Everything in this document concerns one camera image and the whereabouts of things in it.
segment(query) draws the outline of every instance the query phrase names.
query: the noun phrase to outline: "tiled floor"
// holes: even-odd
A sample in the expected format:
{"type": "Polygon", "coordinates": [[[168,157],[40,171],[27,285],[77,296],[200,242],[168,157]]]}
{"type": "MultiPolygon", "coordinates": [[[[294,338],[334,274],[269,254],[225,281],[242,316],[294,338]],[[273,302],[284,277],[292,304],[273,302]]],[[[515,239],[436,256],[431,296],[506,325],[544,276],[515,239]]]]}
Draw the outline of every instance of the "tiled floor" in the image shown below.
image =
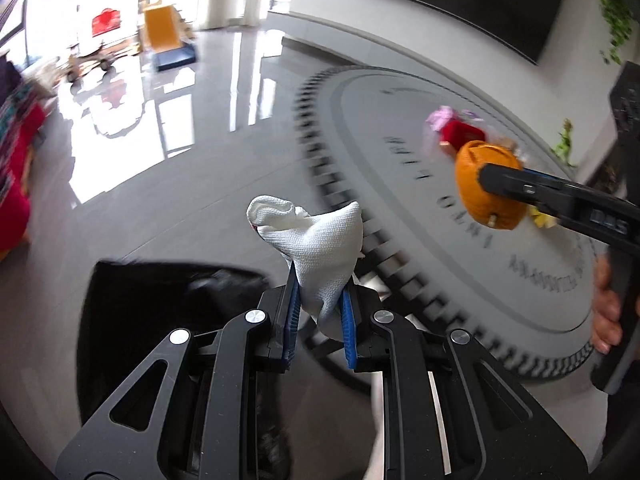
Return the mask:
{"type": "MultiPolygon", "coordinates": [[[[291,104],[337,60],[283,49],[281,38],[205,32],[194,65],[154,75],[124,58],[113,73],[60,88],[33,167],[33,243],[0,264],[0,400],[48,466],[79,427],[76,336],[96,260],[227,262],[286,280],[286,263],[252,234],[245,211],[260,194],[322,211],[291,104]]],[[[302,351],[283,389],[294,478],[366,468],[368,399],[302,351]]]]}

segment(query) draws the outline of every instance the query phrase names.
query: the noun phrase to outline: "black and white checkered edge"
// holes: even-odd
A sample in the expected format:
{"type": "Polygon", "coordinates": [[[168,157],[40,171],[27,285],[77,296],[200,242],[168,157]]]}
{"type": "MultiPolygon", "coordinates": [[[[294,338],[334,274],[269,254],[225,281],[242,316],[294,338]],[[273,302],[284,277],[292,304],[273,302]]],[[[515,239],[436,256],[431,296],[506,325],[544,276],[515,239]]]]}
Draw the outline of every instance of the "black and white checkered edge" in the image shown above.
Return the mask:
{"type": "MultiPolygon", "coordinates": [[[[426,78],[398,70],[369,66],[343,66],[320,72],[309,78],[302,86],[294,102],[294,111],[296,113],[296,127],[305,149],[313,182],[320,189],[324,202],[332,210],[340,209],[353,200],[357,200],[357,195],[334,164],[328,146],[322,142],[322,132],[316,117],[316,97],[320,87],[327,79],[337,73],[350,70],[380,70],[422,79],[479,106],[485,113],[500,121],[505,128],[513,131],[500,117],[478,103],[426,78]]],[[[430,294],[428,290],[431,288],[428,287],[430,280],[425,272],[417,270],[417,264],[412,262],[409,256],[390,238],[387,231],[373,218],[370,211],[363,209],[362,220],[364,222],[362,252],[365,258],[361,274],[368,270],[375,270],[392,291],[391,297],[385,300],[385,305],[399,314],[405,316],[413,314],[428,330],[435,333],[443,334],[452,328],[465,328],[478,338],[507,370],[530,380],[559,379],[580,367],[593,351],[591,343],[587,343],[573,355],[549,359],[505,343],[499,334],[483,326],[471,312],[450,302],[445,294],[430,294]]]]}

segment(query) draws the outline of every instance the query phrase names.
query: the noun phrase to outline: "folded white towel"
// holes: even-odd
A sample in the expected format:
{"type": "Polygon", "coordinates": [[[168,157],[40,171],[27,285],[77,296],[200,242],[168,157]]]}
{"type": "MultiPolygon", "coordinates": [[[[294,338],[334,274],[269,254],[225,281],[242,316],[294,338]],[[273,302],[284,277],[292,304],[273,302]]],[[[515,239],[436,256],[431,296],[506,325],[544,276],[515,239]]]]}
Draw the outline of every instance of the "folded white towel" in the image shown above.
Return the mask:
{"type": "Polygon", "coordinates": [[[335,305],[349,281],[362,249],[360,205],[318,216],[273,196],[259,196],[246,217],[258,234],[296,265],[302,308],[320,332],[342,341],[340,313],[335,305]]]}

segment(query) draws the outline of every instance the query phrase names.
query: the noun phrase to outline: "orange pumpkin toy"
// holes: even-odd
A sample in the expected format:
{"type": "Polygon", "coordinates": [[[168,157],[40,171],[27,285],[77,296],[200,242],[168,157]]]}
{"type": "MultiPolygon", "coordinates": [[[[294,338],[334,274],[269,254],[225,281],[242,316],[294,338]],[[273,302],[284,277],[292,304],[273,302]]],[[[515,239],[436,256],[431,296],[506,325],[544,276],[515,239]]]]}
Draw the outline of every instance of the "orange pumpkin toy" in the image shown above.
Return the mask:
{"type": "Polygon", "coordinates": [[[478,174],[485,164],[522,169],[520,161],[507,148],[472,140],[460,149],[456,158],[456,183],[460,198],[476,222],[494,229],[515,229],[524,218],[527,205],[482,189],[478,174]]]}

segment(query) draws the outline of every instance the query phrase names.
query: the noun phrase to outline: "black bag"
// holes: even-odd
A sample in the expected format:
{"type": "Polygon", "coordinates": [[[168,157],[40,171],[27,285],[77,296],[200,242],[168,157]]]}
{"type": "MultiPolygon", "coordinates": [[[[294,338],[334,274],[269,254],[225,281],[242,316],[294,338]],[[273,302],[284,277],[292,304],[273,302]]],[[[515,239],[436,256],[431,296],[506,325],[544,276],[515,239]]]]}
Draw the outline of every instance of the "black bag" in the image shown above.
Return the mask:
{"type": "MultiPolygon", "coordinates": [[[[255,308],[269,288],[251,270],[190,263],[100,261],[82,309],[77,389],[84,424],[175,328],[211,332],[255,308]]],[[[257,375],[258,476],[286,480],[289,446],[278,409],[278,378],[257,375]]]]}

